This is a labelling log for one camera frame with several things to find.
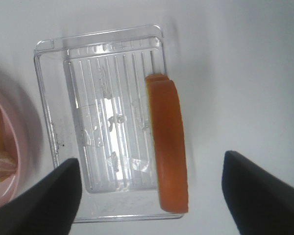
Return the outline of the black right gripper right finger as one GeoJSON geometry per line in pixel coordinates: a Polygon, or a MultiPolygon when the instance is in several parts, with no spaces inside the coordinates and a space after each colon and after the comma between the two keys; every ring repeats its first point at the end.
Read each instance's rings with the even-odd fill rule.
{"type": "Polygon", "coordinates": [[[294,188],[236,151],[226,151],[223,195],[242,235],[294,235],[294,188]]]}

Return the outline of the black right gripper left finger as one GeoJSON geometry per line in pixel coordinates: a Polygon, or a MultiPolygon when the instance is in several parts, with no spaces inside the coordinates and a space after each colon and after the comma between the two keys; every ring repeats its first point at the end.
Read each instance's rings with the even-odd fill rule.
{"type": "Polygon", "coordinates": [[[0,207],[0,235],[67,235],[81,195],[79,162],[67,159],[32,188],[0,207]]]}

